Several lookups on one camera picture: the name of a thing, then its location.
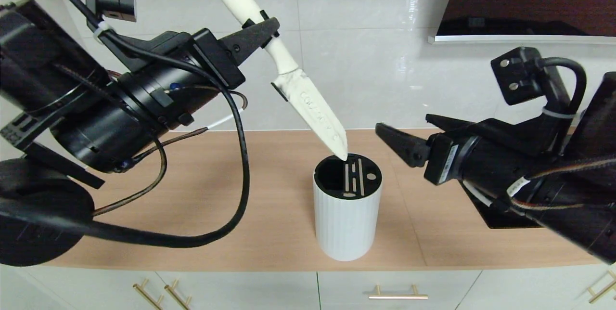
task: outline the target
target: wire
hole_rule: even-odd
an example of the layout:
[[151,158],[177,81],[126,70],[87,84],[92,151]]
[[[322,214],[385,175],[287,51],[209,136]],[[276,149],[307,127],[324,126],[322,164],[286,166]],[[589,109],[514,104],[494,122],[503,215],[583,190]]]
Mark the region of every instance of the wire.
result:
[[[92,23],[93,25],[98,25],[99,22],[101,22],[99,18],[95,14],[93,14],[93,12],[90,11],[90,9],[88,9],[88,7],[81,0],[69,1],[71,1],[71,3],[75,5],[75,7],[77,7],[77,9],[79,9],[82,14],[84,14],[86,20],[89,23]],[[224,84],[222,82],[220,82],[217,78],[211,76],[209,73],[197,66],[193,66],[191,64],[187,64],[185,62],[181,62],[167,56],[159,55],[135,47],[134,45],[128,44],[127,42],[119,38],[113,30],[105,31],[102,36],[112,41],[115,45],[122,47],[123,49],[130,51],[136,55],[151,58],[153,60],[158,60],[171,67],[184,69],[185,71],[189,71],[195,75],[202,76],[207,80],[210,80],[214,84],[214,86],[216,86],[216,88],[220,90],[222,95],[224,95],[225,99],[229,103],[231,112],[233,112],[233,118],[235,119],[235,125],[237,127],[238,139],[240,143],[240,152],[242,154],[242,170],[244,174],[240,203],[237,210],[235,211],[235,214],[233,215],[231,220],[227,222],[227,224],[223,225],[217,231],[193,237],[182,237],[178,235],[140,231],[137,229],[131,229],[128,227],[121,227],[112,224],[105,224],[103,222],[96,221],[84,222],[83,220],[76,220],[75,218],[72,218],[71,216],[68,216],[66,214],[46,211],[38,207],[32,207],[18,201],[7,200],[5,198],[0,198],[0,215],[9,218],[15,218],[17,220],[23,220],[33,224],[45,225],[67,233],[89,235],[91,237],[114,240],[117,242],[150,246],[191,248],[196,246],[203,246],[222,237],[225,237],[225,235],[233,231],[233,229],[238,225],[238,223],[244,216],[244,212],[246,211],[246,207],[248,204],[248,195],[250,188],[250,169],[248,163],[248,147],[246,146],[246,136],[244,134],[244,127],[242,126],[242,119],[240,118],[240,113],[235,102],[233,101],[233,98],[231,97],[231,94],[224,87]],[[164,152],[162,145],[157,145],[157,147],[160,148],[160,152]]]
[[526,175],[524,178],[528,180],[543,178],[552,174],[563,174],[568,172],[579,172],[582,170],[592,170],[606,168],[616,165],[616,154],[606,155],[595,158],[576,159],[575,161],[567,161],[559,165],[552,166],[548,169],[537,170]]
[[[551,66],[561,66],[568,69],[571,69],[576,75],[576,90],[574,90],[574,95],[565,111],[567,115],[575,115],[579,110],[579,106],[581,106],[581,101],[584,98],[584,93],[586,91],[587,78],[586,72],[584,68],[573,60],[569,60],[568,58],[563,57],[548,57],[542,58],[537,61],[537,65],[539,67],[551,67]],[[563,126],[561,130],[556,134],[556,139],[554,140],[554,146],[552,150],[559,154],[563,149],[563,143],[565,138],[567,137],[568,128],[571,126],[569,123],[566,126]]]
[[70,68],[66,68],[63,65],[54,65],[54,66],[55,66],[55,68],[59,69],[60,71],[64,72],[65,74],[71,76],[73,79],[81,82],[81,84],[83,84],[84,86],[87,86],[90,90],[92,90],[95,93],[97,93],[103,99],[106,99],[106,100],[110,101],[117,108],[120,108],[121,110],[125,111],[125,113],[127,113],[134,121],[136,121],[139,124],[139,126],[141,126],[141,128],[143,128],[143,130],[145,130],[145,132],[148,134],[148,137],[150,137],[150,139],[152,139],[152,141],[154,141],[154,144],[156,145],[156,150],[158,150],[159,154],[160,154],[160,170],[158,172],[158,176],[156,176],[156,179],[152,183],[150,183],[150,185],[148,185],[144,189],[142,189],[142,190],[140,190],[140,191],[138,191],[138,192],[136,192],[136,193],[126,197],[126,198],[124,198],[123,200],[119,200],[119,201],[117,201],[115,203],[112,203],[112,204],[107,205],[105,207],[102,207],[100,209],[96,209],[94,211],[94,213],[92,213],[92,215],[93,216],[98,216],[98,215],[101,215],[101,214],[108,213],[109,211],[117,209],[118,207],[122,207],[123,205],[127,205],[128,203],[133,202],[137,198],[140,198],[144,194],[147,194],[148,192],[152,191],[152,189],[154,189],[154,187],[158,186],[158,184],[163,180],[163,178],[165,177],[165,174],[167,173],[167,153],[165,152],[165,149],[163,148],[163,144],[160,142],[158,137],[156,137],[156,135],[150,130],[150,127],[147,124],[145,124],[145,123],[140,121],[140,119],[137,116],[137,114],[134,113],[134,111],[132,111],[129,108],[129,106],[124,104],[124,102],[120,103],[119,101],[114,99],[114,97],[112,95],[110,95],[109,93],[107,93],[103,89],[99,88],[98,86],[96,86],[95,84],[90,82],[90,80],[80,76],[78,73],[75,73],[75,71],[72,71]]
[[611,210],[616,207],[616,203],[608,203],[608,204],[577,203],[577,204],[571,204],[571,205],[541,205],[541,204],[521,202],[515,198],[511,198],[511,204],[515,205],[515,207],[519,207],[520,209],[526,209],[526,210],[532,210],[532,211],[576,209],[578,207],[598,207],[598,208]]
[[511,204],[519,207],[520,209],[533,210],[533,211],[547,211],[547,210],[563,210],[574,209],[576,207],[585,207],[585,204],[571,204],[571,205],[539,205],[526,202],[520,202],[515,198],[511,198]]
[[[173,92],[173,91],[178,91],[178,90],[183,90],[183,89],[210,89],[210,90],[218,91],[217,89],[212,88],[210,86],[183,86],[182,88],[177,88],[177,89],[173,89],[173,90],[166,90],[165,93],[170,93],[170,92]],[[243,95],[242,93],[239,93],[237,91],[231,91],[230,90],[229,93],[231,93],[233,95],[238,95],[238,96],[240,96],[242,98],[243,104],[242,104],[242,107],[239,110],[240,113],[242,111],[246,110],[246,108],[248,108],[248,97],[246,97],[245,95]],[[171,138],[171,139],[169,139],[167,141],[164,141],[163,142],[163,147],[165,147],[165,146],[167,146],[169,144],[173,144],[173,143],[176,143],[176,142],[179,142],[179,141],[183,141],[184,139],[188,139],[188,138],[194,137],[196,135],[203,134],[204,132],[207,132],[208,130],[211,130],[212,128],[214,128],[214,127],[216,127],[216,126],[218,126],[218,125],[220,125],[222,123],[225,123],[225,122],[227,122],[228,120],[231,120],[231,119],[233,119],[233,114],[227,115],[223,119],[220,119],[220,120],[216,121],[215,123],[210,124],[207,127],[199,128],[199,129],[193,130],[191,132],[188,132],[186,134],[182,134],[182,135],[180,135],[178,137],[174,137],[174,138]],[[157,150],[157,147],[149,148],[148,150],[142,152],[141,154],[133,157],[132,161],[135,164],[137,164],[137,163],[141,162],[144,158],[146,158],[147,156],[152,154],[152,152],[154,152],[156,150]]]

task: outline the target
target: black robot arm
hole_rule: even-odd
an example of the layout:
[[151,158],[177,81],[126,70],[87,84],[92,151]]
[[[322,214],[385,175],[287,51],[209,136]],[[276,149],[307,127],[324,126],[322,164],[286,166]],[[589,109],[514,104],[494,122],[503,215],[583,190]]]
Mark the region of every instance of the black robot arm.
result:
[[[527,218],[610,264],[616,261],[616,73],[607,73],[576,132],[563,148],[583,97],[586,75],[576,62],[517,48],[491,62],[508,104],[546,96],[543,113],[511,125],[427,115],[443,133],[421,139],[385,124],[376,134],[434,185],[455,179],[487,216],[515,227]],[[574,71],[569,100],[554,66]]]
[[[240,110],[231,97],[246,78],[238,68],[277,36],[275,18],[246,25],[217,39],[208,29],[195,34],[167,31],[152,40],[133,39],[108,27],[108,18],[135,21],[134,0],[69,0],[88,26],[123,64],[110,75],[35,3],[0,7],[0,95],[23,112],[0,131],[20,159],[0,162],[0,263],[40,264],[58,257],[84,234],[132,244],[189,248],[230,233],[248,203],[248,150]],[[229,103],[242,155],[244,179],[236,213],[217,231],[195,237],[139,231],[93,220],[97,214],[132,202],[153,189],[167,169],[161,135],[193,122],[192,113],[221,93]],[[103,181],[35,142],[50,129],[62,147],[101,172],[126,172],[158,151],[156,180],[124,200],[94,208],[88,192]],[[179,141],[204,129],[176,137]]]

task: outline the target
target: cabinet door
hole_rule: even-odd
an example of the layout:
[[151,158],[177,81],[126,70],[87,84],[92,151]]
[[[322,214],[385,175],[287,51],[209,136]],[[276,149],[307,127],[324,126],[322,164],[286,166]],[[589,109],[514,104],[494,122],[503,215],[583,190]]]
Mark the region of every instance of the cabinet door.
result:
[[597,281],[589,284],[590,291],[579,296],[579,303],[575,310],[614,310],[616,309],[616,264],[605,268]]
[[[152,310],[133,284],[148,283],[144,291],[154,300],[165,291],[165,286],[154,272],[111,271],[102,269],[58,268],[34,266],[25,268],[56,295],[79,310]],[[160,307],[171,309],[173,299],[163,297]]]
[[0,309],[75,310],[20,268],[0,265]]
[[[434,272],[319,272],[322,310],[422,309],[454,310],[477,279],[479,271]],[[408,295],[415,284],[428,299],[368,299],[381,295]]]
[[482,271],[457,310],[570,310],[606,269],[596,264]]
[[319,310],[315,272],[157,273],[191,310]]

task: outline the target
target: knife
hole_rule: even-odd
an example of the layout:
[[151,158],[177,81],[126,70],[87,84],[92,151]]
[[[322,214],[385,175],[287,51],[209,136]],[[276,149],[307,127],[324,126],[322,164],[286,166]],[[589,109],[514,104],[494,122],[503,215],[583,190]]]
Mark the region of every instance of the knife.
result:
[[[222,0],[233,16],[244,25],[264,21],[255,0]],[[265,47],[278,69],[273,86],[287,100],[308,126],[338,158],[346,161],[348,143],[346,131],[312,80],[299,68],[280,37],[272,38]]]

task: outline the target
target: white knife handle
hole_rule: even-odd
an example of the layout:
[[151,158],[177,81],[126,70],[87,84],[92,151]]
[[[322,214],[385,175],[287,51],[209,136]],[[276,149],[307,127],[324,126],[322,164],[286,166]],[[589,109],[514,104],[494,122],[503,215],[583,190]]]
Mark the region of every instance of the white knife handle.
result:
[[[222,0],[222,2],[242,25],[248,19],[253,20],[255,24],[263,21],[263,16],[260,14],[261,8],[255,0]],[[279,38],[273,38],[266,46],[266,51],[276,63],[279,75],[299,68],[299,65]]]

